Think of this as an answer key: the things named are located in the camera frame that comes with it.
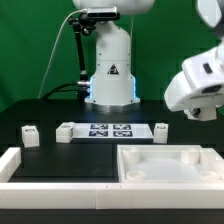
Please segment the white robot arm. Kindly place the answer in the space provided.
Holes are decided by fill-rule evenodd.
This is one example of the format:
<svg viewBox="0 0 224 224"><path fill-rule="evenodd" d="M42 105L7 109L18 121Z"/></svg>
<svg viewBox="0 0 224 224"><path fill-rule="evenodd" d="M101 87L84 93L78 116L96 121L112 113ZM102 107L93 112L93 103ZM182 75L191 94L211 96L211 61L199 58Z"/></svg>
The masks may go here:
<svg viewBox="0 0 224 224"><path fill-rule="evenodd" d="M120 15L148 12L155 0L72 1L82 12L81 30L95 29L97 33L96 71L85 102L105 111L139 104L130 71L131 39L114 21ZM224 106L224 0L196 0L196 5L203 21L221 37L221 43L186 59L164 98L171 111L183 111L193 119L212 120L216 110Z"/></svg>

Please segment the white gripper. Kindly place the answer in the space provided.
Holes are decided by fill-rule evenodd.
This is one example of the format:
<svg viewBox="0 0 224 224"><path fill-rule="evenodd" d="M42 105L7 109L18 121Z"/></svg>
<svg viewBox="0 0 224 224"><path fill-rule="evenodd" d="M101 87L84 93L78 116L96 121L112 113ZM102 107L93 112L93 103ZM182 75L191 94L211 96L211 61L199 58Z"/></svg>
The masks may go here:
<svg viewBox="0 0 224 224"><path fill-rule="evenodd" d="M224 44L186 59L164 99L171 111L223 106Z"/></svg>

